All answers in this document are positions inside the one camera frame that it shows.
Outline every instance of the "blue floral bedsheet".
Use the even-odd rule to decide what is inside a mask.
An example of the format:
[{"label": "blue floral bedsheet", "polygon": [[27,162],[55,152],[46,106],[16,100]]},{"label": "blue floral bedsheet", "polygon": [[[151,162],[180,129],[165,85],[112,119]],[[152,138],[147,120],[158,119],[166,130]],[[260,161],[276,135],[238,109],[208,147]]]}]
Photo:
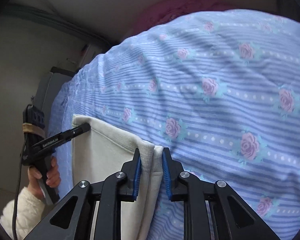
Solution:
[{"label": "blue floral bedsheet", "polygon": [[[50,133],[73,114],[102,119],[202,180],[227,181],[282,240],[300,229],[300,24],[270,14],[198,12],[98,55],[57,96]],[[64,196],[71,145],[57,149]],[[183,239],[183,205],[161,187],[148,239]]]}]

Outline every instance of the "metal screw cap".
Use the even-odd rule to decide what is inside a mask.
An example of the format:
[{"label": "metal screw cap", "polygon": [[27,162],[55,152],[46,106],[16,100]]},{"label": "metal screw cap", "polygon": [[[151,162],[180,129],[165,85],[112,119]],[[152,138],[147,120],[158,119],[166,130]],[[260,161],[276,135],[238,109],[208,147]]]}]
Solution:
[{"label": "metal screw cap", "polygon": [[87,187],[89,185],[89,182],[86,180],[82,180],[79,182],[79,187]]},{"label": "metal screw cap", "polygon": [[186,172],[186,171],[183,171],[180,173],[180,176],[183,177],[183,178],[187,178],[190,176],[189,172]]},{"label": "metal screw cap", "polygon": [[217,185],[218,185],[219,187],[225,187],[225,186],[227,186],[226,182],[223,181],[223,180],[218,180]]},{"label": "metal screw cap", "polygon": [[125,176],[125,174],[124,174],[124,172],[119,171],[119,172],[117,172],[117,173],[115,174],[115,176],[116,176],[118,179],[120,179],[120,178],[123,178],[123,177]]}]

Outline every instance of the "black cable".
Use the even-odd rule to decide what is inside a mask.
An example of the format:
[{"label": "black cable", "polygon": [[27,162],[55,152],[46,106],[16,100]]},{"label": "black cable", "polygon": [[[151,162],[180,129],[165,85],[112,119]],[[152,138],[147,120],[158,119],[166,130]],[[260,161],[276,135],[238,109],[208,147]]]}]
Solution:
[{"label": "black cable", "polygon": [[18,240],[17,237],[17,231],[16,231],[16,223],[17,223],[17,206],[18,206],[18,197],[19,197],[19,189],[20,189],[20,181],[21,181],[21,167],[22,167],[22,157],[23,157],[23,151],[26,146],[28,136],[26,134],[25,136],[25,142],[23,143],[21,154],[20,154],[20,163],[19,163],[19,174],[18,174],[18,181],[17,181],[17,189],[16,193],[14,195],[14,206],[13,206],[13,216],[12,216],[12,234],[13,239]]}]

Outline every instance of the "black handle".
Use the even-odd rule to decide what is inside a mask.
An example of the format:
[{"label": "black handle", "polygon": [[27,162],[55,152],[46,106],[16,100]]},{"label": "black handle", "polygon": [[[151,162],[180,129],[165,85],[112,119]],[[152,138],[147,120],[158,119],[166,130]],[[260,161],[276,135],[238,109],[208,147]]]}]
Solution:
[{"label": "black handle", "polygon": [[38,180],[41,190],[43,192],[45,202],[47,205],[52,205],[58,202],[60,199],[59,194],[54,188],[51,188],[47,185],[47,172],[51,167],[51,156],[46,157],[45,159],[37,160],[34,162],[34,166],[42,174],[42,178]]},{"label": "black handle", "polygon": [[121,239],[121,201],[117,198],[117,191],[126,180],[126,174],[124,177],[118,178],[114,173],[103,182],[94,240]]}]

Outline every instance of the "finger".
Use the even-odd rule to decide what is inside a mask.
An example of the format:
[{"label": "finger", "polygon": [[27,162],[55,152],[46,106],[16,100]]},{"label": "finger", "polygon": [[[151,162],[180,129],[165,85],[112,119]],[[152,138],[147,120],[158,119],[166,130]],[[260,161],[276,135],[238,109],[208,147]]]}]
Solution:
[{"label": "finger", "polygon": [[47,172],[47,178],[50,179],[52,178],[55,174],[58,173],[58,165],[52,167],[48,172]]},{"label": "finger", "polygon": [[56,166],[56,164],[57,164],[57,158],[55,156],[53,156],[51,158],[51,166],[54,167],[54,166]]},{"label": "finger", "polygon": [[60,185],[60,182],[61,182],[61,178],[58,178],[54,183],[50,185],[50,187],[52,188],[58,187]]},{"label": "finger", "polygon": [[46,183],[47,185],[52,185],[53,183],[55,183],[58,179],[60,178],[60,173],[56,173],[53,177],[51,177],[50,179],[47,179]]},{"label": "finger", "polygon": [[30,166],[28,168],[28,177],[29,177],[29,180],[31,180],[32,178],[41,179],[42,175],[41,175],[40,171],[37,170],[36,167]]}]

